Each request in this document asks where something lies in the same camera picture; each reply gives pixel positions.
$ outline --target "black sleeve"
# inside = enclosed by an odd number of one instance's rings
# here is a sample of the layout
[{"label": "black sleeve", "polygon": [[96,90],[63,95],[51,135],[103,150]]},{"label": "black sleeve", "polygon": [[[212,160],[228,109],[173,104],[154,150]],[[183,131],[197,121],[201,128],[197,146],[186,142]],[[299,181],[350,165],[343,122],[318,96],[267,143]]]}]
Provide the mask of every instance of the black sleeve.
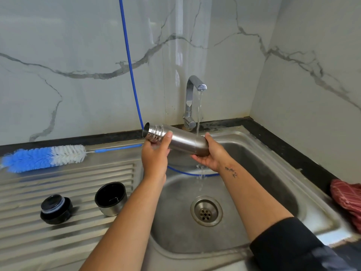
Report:
[{"label": "black sleeve", "polygon": [[250,249],[263,271],[357,271],[297,218],[274,224],[250,244]]}]

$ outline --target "sink drain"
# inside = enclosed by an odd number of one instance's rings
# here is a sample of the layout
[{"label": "sink drain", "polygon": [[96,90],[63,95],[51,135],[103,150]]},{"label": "sink drain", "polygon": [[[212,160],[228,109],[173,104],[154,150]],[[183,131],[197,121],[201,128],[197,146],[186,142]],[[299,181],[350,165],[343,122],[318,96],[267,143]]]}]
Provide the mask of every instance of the sink drain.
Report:
[{"label": "sink drain", "polygon": [[197,197],[191,205],[193,219],[202,226],[215,226],[223,216],[220,204],[208,196]]}]

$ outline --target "faucet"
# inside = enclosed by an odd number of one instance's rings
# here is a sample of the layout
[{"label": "faucet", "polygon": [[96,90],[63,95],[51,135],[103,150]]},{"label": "faucet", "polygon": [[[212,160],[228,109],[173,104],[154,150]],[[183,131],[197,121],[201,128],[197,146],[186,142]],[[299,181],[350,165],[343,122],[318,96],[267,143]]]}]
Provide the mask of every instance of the faucet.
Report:
[{"label": "faucet", "polygon": [[191,131],[197,126],[192,118],[193,87],[196,87],[198,91],[207,90],[207,86],[196,75],[189,77],[186,88],[186,111],[183,114],[183,128],[187,131]]}]

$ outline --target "dish towel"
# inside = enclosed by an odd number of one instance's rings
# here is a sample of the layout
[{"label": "dish towel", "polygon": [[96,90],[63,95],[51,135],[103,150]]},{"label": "dish towel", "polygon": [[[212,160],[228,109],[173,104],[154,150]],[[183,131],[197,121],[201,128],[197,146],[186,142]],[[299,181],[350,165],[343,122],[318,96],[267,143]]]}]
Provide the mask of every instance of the dish towel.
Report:
[{"label": "dish towel", "polygon": [[361,233],[361,184],[332,180],[331,195],[339,205],[352,214],[352,222]]}]

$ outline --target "running water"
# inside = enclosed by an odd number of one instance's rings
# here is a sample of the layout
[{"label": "running water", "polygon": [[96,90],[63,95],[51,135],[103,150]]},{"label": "running water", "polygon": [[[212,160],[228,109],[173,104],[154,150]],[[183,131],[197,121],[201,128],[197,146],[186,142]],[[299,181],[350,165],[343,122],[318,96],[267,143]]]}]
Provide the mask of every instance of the running water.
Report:
[{"label": "running water", "polygon": [[[201,122],[201,118],[202,118],[202,93],[203,91],[198,91],[198,122],[197,122],[197,136],[199,135],[199,125]],[[200,174],[199,174],[199,179],[202,179],[204,176],[204,172],[203,172],[203,165],[198,164],[197,168],[200,168]]]}]

